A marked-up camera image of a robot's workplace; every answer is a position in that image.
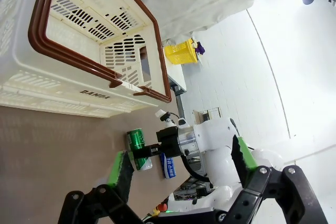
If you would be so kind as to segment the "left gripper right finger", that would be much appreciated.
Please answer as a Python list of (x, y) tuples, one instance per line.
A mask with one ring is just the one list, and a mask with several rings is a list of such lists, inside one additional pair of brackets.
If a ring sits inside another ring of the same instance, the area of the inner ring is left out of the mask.
[(303, 170), (296, 165), (279, 171), (257, 165), (241, 137), (234, 136), (232, 159), (242, 185), (222, 223), (252, 223), (265, 199), (274, 199), (286, 223), (327, 223), (321, 205)]

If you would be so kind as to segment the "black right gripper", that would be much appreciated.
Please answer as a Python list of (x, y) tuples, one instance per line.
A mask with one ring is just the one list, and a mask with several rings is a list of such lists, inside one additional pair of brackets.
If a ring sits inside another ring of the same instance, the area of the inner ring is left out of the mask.
[(172, 126), (158, 131), (156, 136), (161, 144), (152, 144), (132, 150), (133, 158), (148, 158), (159, 155), (161, 152), (168, 158), (181, 156), (182, 151), (178, 142), (178, 130), (177, 126)]

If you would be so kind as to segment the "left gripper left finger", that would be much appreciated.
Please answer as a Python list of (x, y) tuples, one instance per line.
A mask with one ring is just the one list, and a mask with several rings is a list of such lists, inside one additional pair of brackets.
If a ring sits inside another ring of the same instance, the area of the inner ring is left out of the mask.
[(105, 184), (87, 194), (74, 190), (65, 196), (58, 223), (98, 223), (105, 217), (113, 223), (143, 223), (128, 206), (133, 173), (128, 152), (120, 151)]

